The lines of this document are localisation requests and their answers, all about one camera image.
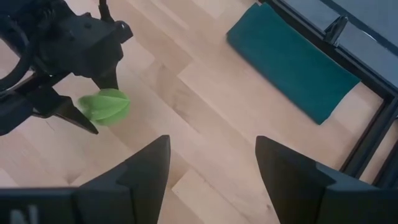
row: black metal frame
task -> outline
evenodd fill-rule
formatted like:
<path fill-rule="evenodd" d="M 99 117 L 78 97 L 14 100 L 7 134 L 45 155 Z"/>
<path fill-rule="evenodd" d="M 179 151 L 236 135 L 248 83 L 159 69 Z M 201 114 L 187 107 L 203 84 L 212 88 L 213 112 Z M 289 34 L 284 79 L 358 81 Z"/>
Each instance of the black metal frame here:
<path fill-rule="evenodd" d="M 359 178 L 398 115 L 398 89 L 344 47 L 324 41 L 325 31 L 317 28 L 283 0 L 260 2 L 270 5 L 288 25 L 384 100 L 340 169 L 347 175 Z"/>
<path fill-rule="evenodd" d="M 398 188 L 398 141 L 374 179 L 373 185 L 383 189 Z"/>
<path fill-rule="evenodd" d="M 339 4 L 334 2 L 334 0 L 320 0 L 325 5 L 336 11 L 340 15 L 345 15 L 348 17 L 349 21 L 354 24 L 357 28 L 369 34 L 373 39 L 375 39 L 381 46 L 385 49 L 389 50 L 395 56 L 398 57 L 398 47 L 391 43 L 391 41 L 387 40 L 381 34 L 376 32 L 374 29 L 366 25 L 364 22 L 360 21 L 356 16 L 349 13 L 346 9 L 341 7 Z"/>

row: teal cushion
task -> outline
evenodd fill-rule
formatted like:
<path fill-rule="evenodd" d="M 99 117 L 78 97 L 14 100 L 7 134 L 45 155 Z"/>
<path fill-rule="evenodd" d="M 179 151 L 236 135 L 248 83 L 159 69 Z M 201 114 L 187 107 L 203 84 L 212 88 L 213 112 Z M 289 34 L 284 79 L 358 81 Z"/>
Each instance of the teal cushion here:
<path fill-rule="evenodd" d="M 317 124 L 322 124 L 359 82 L 291 28 L 268 4 L 254 4 L 246 11 L 228 32 L 227 40 Z"/>

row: metal bracket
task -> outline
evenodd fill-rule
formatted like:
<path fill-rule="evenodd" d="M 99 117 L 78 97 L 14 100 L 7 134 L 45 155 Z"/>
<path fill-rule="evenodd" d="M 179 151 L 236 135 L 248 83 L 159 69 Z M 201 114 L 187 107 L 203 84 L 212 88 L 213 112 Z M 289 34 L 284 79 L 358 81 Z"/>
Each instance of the metal bracket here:
<path fill-rule="evenodd" d="M 340 34 L 343 32 L 347 23 L 348 23 L 347 16 L 340 16 L 339 18 L 337 18 L 325 29 L 325 37 L 323 38 L 323 41 L 337 47 L 338 46 L 337 39 L 339 38 Z"/>
<path fill-rule="evenodd" d="M 382 189 L 398 188 L 398 141 L 374 179 L 373 185 Z"/>

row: floor plank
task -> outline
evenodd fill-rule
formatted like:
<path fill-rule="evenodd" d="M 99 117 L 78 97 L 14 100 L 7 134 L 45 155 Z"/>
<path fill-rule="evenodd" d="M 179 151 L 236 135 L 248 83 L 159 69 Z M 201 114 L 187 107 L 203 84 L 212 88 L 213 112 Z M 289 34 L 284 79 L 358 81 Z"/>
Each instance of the floor plank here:
<path fill-rule="evenodd" d="M 97 0 L 67 0 L 98 17 Z M 79 186 L 163 134 L 171 137 L 169 181 L 159 223 L 278 223 L 254 155 L 265 135 L 340 168 L 382 100 L 362 83 L 316 125 L 227 43 L 225 34 L 255 0 L 112 0 L 134 37 L 123 44 L 119 86 L 128 117 L 95 136 L 58 118 L 30 118 L 0 137 L 0 186 Z M 0 77 L 17 57 L 0 43 Z M 70 75 L 55 89 L 96 93 Z M 372 182 L 397 139 L 389 130 L 361 177 Z"/>

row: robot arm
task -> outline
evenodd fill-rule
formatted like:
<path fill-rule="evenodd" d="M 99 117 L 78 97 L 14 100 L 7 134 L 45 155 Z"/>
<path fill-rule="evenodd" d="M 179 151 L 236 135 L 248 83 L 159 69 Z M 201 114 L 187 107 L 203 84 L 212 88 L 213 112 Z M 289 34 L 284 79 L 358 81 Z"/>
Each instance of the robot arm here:
<path fill-rule="evenodd" d="M 130 27 L 114 21 L 105 0 L 101 19 L 76 15 L 64 0 L 0 2 L 0 38 L 18 55 L 15 69 L 0 80 L 0 136 L 29 116 L 59 116 L 98 133 L 67 96 L 52 88 L 70 73 L 91 78 L 99 88 L 118 88 L 116 66 Z M 16 85 L 25 73 L 34 74 Z"/>

